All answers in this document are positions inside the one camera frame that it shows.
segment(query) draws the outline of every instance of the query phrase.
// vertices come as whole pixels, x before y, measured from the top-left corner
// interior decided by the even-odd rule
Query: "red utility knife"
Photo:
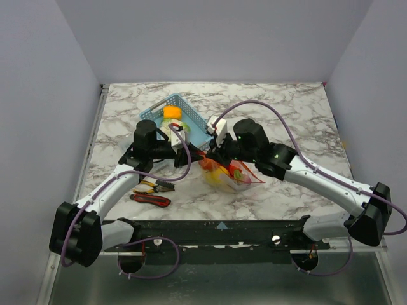
[[[171,200],[169,200],[168,198],[156,195],[131,194],[130,199],[141,203],[150,203],[160,208],[166,208],[171,203]]]

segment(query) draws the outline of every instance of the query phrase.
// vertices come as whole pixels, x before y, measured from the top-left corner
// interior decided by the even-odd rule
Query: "basket handle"
[[[166,102],[167,102],[167,100],[163,99],[163,100],[159,101],[157,104],[151,106],[150,110],[156,109],[156,108],[160,107],[162,104],[165,104]]]

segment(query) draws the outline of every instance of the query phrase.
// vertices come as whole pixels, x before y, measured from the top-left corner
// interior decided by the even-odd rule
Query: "wall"
[[[371,0],[57,0],[102,83],[326,81]]]
[[[335,68],[328,99],[357,180],[388,184],[407,210],[407,1],[375,0]],[[389,230],[404,220],[394,212]],[[390,258],[407,302],[407,237],[389,236]]]
[[[0,300],[35,304],[100,86],[53,0],[2,1],[0,28]]]

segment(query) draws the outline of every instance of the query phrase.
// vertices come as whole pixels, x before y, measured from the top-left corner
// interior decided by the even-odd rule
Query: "bag of fruit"
[[[204,157],[198,162],[203,176],[210,185],[228,193],[237,193],[264,183],[241,161],[232,160],[225,168],[218,162]]]

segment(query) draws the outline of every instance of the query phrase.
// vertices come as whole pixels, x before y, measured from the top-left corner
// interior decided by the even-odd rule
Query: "blue basket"
[[[211,136],[206,133],[207,121],[192,107],[180,94],[172,94],[166,97],[161,102],[140,113],[141,119],[150,119],[160,127],[163,121],[163,108],[164,106],[173,105],[178,106],[183,111],[181,121],[188,124],[191,128],[189,134],[190,142],[201,150],[209,148],[209,141]]]

